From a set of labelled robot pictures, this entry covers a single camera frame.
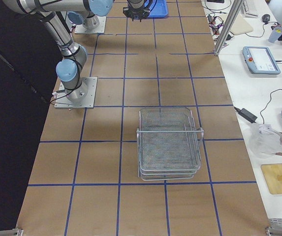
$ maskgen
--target wooden board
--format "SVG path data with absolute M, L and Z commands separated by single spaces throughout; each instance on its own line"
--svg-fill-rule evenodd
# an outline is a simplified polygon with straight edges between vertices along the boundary
M 228 14 L 222 14 L 220 15 L 220 17 L 223 19 L 223 21 L 226 21 Z M 249 23 L 240 15 L 238 14 L 238 16 L 235 19 L 235 22 L 233 23 L 230 31 L 234 34 L 234 35 L 240 35 L 243 33 L 249 33 L 253 31 L 253 28 L 251 25 L 249 25 Z
M 282 175 L 282 164 L 266 164 L 261 166 L 265 181 L 271 194 L 282 194 L 282 180 L 277 179 Z

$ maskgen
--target robotic arm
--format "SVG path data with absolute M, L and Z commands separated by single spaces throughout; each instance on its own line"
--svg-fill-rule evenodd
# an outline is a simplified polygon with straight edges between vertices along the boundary
M 127 0 L 124 14 L 132 20 L 148 17 L 152 0 L 145 6 L 144 0 Z M 77 24 L 91 25 L 94 15 L 106 16 L 113 0 L 3 0 L 11 10 L 20 14 L 35 14 L 56 41 L 63 60 L 57 64 L 56 72 L 65 89 L 65 96 L 73 104 L 79 104 L 88 94 L 88 84 L 80 77 L 87 60 L 86 49 L 74 42 L 71 34 L 56 15 L 56 11 L 74 12 Z
M 146 6 L 144 0 L 128 0 L 127 3 L 128 7 L 123 8 L 124 15 L 132 20 L 142 21 L 142 19 L 146 19 L 149 16 L 153 0 L 149 0 Z

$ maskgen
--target black curtain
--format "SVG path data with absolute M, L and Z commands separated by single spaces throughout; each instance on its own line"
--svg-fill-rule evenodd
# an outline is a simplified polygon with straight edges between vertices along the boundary
M 0 230 L 16 227 L 62 59 L 34 16 L 0 0 Z

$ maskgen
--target keyboard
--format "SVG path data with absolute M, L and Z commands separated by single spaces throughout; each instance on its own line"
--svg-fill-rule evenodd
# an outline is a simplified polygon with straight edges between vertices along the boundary
M 241 8 L 245 17 L 258 18 L 259 14 L 255 7 L 254 0 L 244 0 Z

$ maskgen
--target metal wire basket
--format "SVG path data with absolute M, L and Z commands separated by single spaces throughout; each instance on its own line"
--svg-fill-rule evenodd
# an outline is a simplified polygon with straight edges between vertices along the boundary
M 203 129 L 195 129 L 191 110 L 144 108 L 137 129 L 139 176 L 143 180 L 191 178 L 200 168 Z

